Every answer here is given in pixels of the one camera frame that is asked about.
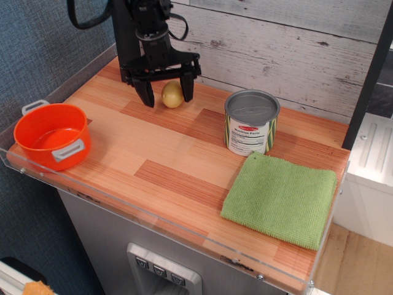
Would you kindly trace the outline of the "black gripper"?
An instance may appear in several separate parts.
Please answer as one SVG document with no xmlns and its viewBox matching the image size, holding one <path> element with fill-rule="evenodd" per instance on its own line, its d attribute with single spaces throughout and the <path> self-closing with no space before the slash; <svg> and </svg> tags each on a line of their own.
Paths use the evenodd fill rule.
<svg viewBox="0 0 393 295">
<path fill-rule="evenodd" d="M 193 99 L 194 79 L 201 74 L 200 55 L 181 52 L 172 47 L 170 34 L 138 35 L 142 52 L 120 63 L 122 79 L 132 85 L 142 102 L 153 108 L 151 82 L 179 78 L 185 102 Z"/>
</svg>

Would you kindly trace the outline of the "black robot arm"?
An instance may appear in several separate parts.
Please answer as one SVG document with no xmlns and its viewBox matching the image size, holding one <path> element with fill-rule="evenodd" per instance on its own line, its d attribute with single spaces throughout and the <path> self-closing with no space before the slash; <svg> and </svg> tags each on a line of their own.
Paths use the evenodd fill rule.
<svg viewBox="0 0 393 295">
<path fill-rule="evenodd" d="M 171 13 L 171 1 L 125 1 L 125 6 L 136 25 L 136 40 L 144 51 L 143 55 L 120 65 L 127 84 L 133 86 L 142 102 L 152 108 L 155 98 L 151 82 L 178 78 L 184 101 L 191 101 L 194 80 L 201 74 L 200 55 L 173 48 L 170 38 L 174 34 L 166 23 L 171 17 L 183 22 L 185 18 Z"/>
</svg>

